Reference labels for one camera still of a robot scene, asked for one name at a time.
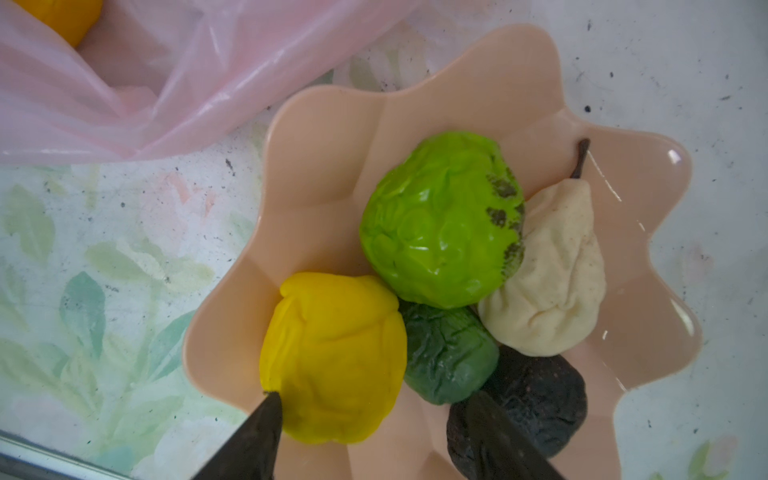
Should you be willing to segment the dark green avocado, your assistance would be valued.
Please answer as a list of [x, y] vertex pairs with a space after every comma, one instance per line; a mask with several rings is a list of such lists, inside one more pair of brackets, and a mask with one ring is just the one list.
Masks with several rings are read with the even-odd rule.
[[405, 382], [434, 405], [454, 404], [495, 371], [499, 347], [470, 307], [439, 309], [402, 300], [407, 332]]

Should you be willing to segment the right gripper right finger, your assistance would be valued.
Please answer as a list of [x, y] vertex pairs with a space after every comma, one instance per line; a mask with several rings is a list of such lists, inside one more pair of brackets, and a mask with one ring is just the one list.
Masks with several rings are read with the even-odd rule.
[[564, 480], [486, 392], [468, 399], [465, 417], [478, 479]]

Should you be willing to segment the black plum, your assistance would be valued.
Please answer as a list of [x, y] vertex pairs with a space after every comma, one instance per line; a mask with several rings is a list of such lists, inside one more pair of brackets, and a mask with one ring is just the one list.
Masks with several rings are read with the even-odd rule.
[[502, 345], [482, 390], [547, 459], [566, 447], [587, 416], [584, 379], [560, 355], [528, 357]]

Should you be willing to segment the yellow lemon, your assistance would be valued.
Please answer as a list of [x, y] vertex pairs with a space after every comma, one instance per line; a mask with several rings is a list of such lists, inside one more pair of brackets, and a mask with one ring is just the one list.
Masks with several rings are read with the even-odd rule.
[[283, 429], [308, 444], [357, 443], [392, 411], [407, 364], [399, 300], [372, 275], [300, 272], [280, 287], [263, 341], [264, 391]]

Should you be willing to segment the cream garlic bulb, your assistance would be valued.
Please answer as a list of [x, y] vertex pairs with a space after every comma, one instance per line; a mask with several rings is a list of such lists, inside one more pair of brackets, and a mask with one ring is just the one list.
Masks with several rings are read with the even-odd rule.
[[529, 357], [555, 356], [587, 338], [606, 295], [591, 188], [581, 178], [589, 148], [580, 140], [571, 176], [528, 199], [522, 264], [479, 304], [494, 339]]

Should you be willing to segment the pink scalloped plate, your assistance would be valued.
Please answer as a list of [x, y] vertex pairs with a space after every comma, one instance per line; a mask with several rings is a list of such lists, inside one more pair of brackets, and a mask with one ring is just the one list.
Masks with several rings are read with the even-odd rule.
[[597, 327], [566, 353], [585, 380], [588, 414], [553, 464], [568, 479], [617, 479], [618, 401], [685, 368], [702, 343], [699, 322], [658, 277], [648, 253], [654, 231], [689, 185], [692, 160], [668, 137], [573, 114], [556, 46], [530, 24], [489, 33], [402, 91], [322, 85], [284, 103], [264, 142], [254, 234], [187, 329], [187, 377], [202, 394], [253, 411], [263, 398], [258, 358], [280, 284], [299, 271], [369, 273], [358, 239], [365, 204], [422, 139], [444, 130], [495, 139], [529, 195], [565, 178], [577, 143], [591, 142], [585, 178], [607, 292]]

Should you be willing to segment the pink plastic bag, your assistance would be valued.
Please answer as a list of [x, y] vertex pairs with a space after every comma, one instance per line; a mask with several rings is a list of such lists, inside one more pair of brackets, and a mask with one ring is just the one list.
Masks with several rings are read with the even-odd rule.
[[78, 48], [1, 5], [1, 160], [205, 148], [348, 59], [413, 1], [107, 1]]

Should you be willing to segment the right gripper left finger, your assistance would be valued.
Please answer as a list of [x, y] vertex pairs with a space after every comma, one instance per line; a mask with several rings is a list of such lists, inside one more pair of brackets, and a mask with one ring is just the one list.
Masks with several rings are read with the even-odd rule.
[[280, 395], [269, 392], [193, 479], [274, 479], [282, 427]]

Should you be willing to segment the bright green lime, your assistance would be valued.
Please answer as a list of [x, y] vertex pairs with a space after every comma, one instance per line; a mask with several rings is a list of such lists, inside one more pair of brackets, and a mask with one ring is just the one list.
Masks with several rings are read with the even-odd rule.
[[398, 297], [452, 309], [479, 303], [518, 271], [525, 215], [499, 144], [447, 131], [383, 177], [359, 235], [368, 262]]

